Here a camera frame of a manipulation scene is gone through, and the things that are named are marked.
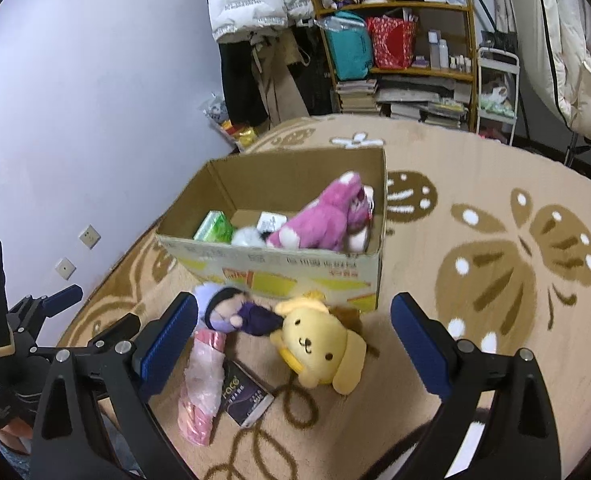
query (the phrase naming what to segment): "shelf board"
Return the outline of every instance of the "shelf board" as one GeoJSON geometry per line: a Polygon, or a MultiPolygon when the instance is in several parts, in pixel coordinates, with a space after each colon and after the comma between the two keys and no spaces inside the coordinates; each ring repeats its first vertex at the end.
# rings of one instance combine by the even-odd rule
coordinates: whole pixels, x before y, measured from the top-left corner
{"type": "Polygon", "coordinates": [[[441,9],[441,10],[454,10],[456,12],[468,12],[469,7],[463,5],[451,5],[442,4],[438,2],[385,2],[377,4],[357,4],[357,5],[345,5],[340,9],[320,9],[318,11],[319,16],[325,16],[326,14],[333,14],[338,10],[369,10],[369,9],[394,9],[396,7],[409,7],[415,9],[441,9]]]}
{"type": "Polygon", "coordinates": [[[520,66],[504,63],[502,61],[496,61],[495,59],[487,59],[485,57],[478,58],[478,65],[482,68],[490,68],[492,70],[499,70],[500,72],[509,72],[511,74],[519,74],[520,66]]]}
{"type": "Polygon", "coordinates": [[[473,82],[473,74],[466,72],[458,72],[457,70],[432,70],[431,68],[372,68],[369,71],[371,74],[401,74],[401,75],[423,75],[434,77],[447,77],[449,79],[456,79],[458,81],[473,82]]]}
{"type": "Polygon", "coordinates": [[[506,124],[515,124],[517,122],[517,117],[506,117],[504,115],[493,114],[486,110],[482,110],[482,108],[478,108],[478,113],[481,118],[483,119],[490,119],[492,121],[498,121],[499,123],[506,123],[506,124]]]}

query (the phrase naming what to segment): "bottle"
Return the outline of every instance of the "bottle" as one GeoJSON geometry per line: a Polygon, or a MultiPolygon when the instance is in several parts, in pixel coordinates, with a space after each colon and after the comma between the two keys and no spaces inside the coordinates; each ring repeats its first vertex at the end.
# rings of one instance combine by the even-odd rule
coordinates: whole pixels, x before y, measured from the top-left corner
{"type": "Polygon", "coordinates": [[[447,40],[440,40],[440,68],[442,70],[449,69],[449,48],[447,46],[447,40]]]}
{"type": "Polygon", "coordinates": [[[440,46],[435,30],[429,30],[429,49],[431,51],[431,70],[440,70],[440,46]]]}

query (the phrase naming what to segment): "black pants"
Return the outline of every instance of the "black pants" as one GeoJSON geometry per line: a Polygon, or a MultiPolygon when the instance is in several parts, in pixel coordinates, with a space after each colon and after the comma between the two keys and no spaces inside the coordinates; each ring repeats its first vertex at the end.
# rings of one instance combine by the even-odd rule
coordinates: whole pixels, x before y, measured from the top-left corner
{"type": "Polygon", "coordinates": [[[251,72],[252,46],[248,41],[219,43],[224,100],[233,124],[259,126],[268,118],[258,84],[251,72]]]}

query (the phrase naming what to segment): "yellow plush dog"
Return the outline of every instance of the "yellow plush dog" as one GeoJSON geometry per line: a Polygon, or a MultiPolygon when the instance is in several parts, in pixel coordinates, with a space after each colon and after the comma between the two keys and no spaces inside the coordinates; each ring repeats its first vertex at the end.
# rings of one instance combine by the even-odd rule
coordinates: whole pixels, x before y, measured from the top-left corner
{"type": "Polygon", "coordinates": [[[333,384],[338,394],[351,393],[362,376],[367,343],[329,313],[318,300],[296,298],[275,306],[284,317],[282,330],[270,336],[282,358],[305,388],[333,384]]]}

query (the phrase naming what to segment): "red gift bag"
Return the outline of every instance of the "red gift bag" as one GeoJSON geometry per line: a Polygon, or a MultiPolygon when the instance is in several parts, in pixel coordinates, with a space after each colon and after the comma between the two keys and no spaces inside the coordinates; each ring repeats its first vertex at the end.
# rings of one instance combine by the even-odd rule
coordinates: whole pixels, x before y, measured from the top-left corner
{"type": "Polygon", "coordinates": [[[379,68],[411,66],[418,22],[378,16],[367,18],[367,28],[373,41],[375,64],[379,68]]]}

